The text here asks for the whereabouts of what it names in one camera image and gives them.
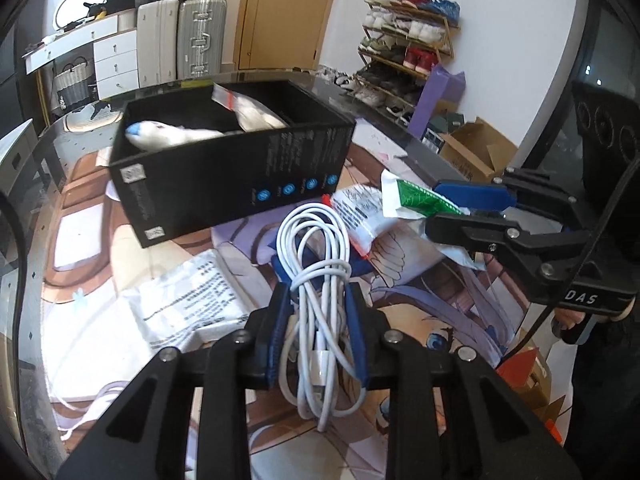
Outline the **person's right hand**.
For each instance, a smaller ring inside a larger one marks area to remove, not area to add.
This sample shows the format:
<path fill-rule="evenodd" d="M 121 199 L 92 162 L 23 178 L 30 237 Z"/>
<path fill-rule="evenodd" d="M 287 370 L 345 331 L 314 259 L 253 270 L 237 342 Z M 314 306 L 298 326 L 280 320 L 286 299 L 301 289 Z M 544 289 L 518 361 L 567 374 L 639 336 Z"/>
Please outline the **person's right hand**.
<path fill-rule="evenodd" d="M 578 344 L 589 338 L 617 338 L 634 329 L 636 318 L 634 307 L 630 304 L 619 316 L 587 314 L 567 309 L 555 309 L 552 321 L 552 333 L 568 344 Z"/>

